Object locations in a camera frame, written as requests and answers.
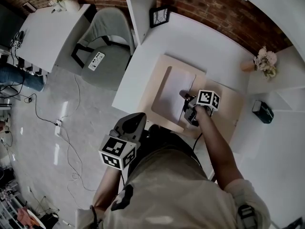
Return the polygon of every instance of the chair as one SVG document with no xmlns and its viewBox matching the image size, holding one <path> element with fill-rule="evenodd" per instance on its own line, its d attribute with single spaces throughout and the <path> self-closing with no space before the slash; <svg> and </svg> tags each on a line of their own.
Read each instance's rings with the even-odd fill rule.
<svg viewBox="0 0 305 229">
<path fill-rule="evenodd" d="M 108 39 L 110 35 L 122 37 L 129 46 L 110 41 Z M 88 47 L 90 42 L 100 37 L 106 45 L 95 50 Z M 76 55 L 78 50 L 91 52 L 86 63 L 83 63 Z M 97 52 L 104 53 L 105 57 L 93 71 L 88 66 Z M 76 44 L 72 57 L 83 67 L 81 72 L 83 80 L 92 85 L 116 91 L 133 53 L 134 41 L 125 15 L 117 8 L 105 8 L 95 14 L 90 27 Z"/>
</svg>

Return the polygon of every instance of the vase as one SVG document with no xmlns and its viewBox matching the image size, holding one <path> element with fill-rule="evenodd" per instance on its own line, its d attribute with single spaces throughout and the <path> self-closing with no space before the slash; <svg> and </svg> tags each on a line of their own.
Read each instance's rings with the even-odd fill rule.
<svg viewBox="0 0 305 229">
<path fill-rule="evenodd" d="M 68 12 L 75 13 L 80 10 L 80 5 L 76 0 L 64 0 L 64 3 Z"/>
<path fill-rule="evenodd" d="M 243 72 L 251 72 L 255 70 L 253 60 L 245 61 L 240 64 L 240 68 Z"/>
<path fill-rule="evenodd" d="M 64 3 L 64 1 L 60 1 L 58 4 L 56 4 L 56 8 L 55 8 L 55 10 L 57 11 L 57 12 L 59 12 L 59 11 L 67 11 L 66 10 L 66 5 L 65 5 L 65 3 Z"/>
</svg>

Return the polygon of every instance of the remote control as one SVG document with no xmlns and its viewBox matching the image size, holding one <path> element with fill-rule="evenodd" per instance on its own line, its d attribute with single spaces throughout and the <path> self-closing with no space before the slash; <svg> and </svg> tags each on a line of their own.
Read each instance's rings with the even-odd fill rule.
<svg viewBox="0 0 305 229">
<path fill-rule="evenodd" d="M 102 52 L 97 52 L 97 54 L 89 64 L 88 68 L 92 71 L 95 71 L 96 67 L 99 65 L 99 63 L 103 60 L 104 57 L 105 54 L 103 54 Z"/>
</svg>

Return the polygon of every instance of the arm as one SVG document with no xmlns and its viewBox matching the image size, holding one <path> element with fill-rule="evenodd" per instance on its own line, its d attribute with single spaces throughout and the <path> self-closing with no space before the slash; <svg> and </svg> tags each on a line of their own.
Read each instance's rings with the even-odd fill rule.
<svg viewBox="0 0 305 229">
<path fill-rule="evenodd" d="M 93 206 L 106 210 L 118 194 L 121 171 L 107 167 L 101 183 L 93 197 Z"/>
<path fill-rule="evenodd" d="M 236 166 L 230 146 L 221 136 L 206 110 L 199 105 L 195 107 L 195 110 L 197 111 L 196 120 L 202 131 L 218 185 L 224 189 L 231 181 L 243 176 Z"/>
</svg>

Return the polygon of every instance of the jeans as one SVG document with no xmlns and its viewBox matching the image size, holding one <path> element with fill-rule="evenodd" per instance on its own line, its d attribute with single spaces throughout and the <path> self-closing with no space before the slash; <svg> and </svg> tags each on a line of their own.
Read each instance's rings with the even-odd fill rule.
<svg viewBox="0 0 305 229">
<path fill-rule="evenodd" d="M 0 83 L 15 82 L 40 92 L 44 82 L 42 76 L 31 75 L 10 64 L 0 65 Z"/>
</svg>

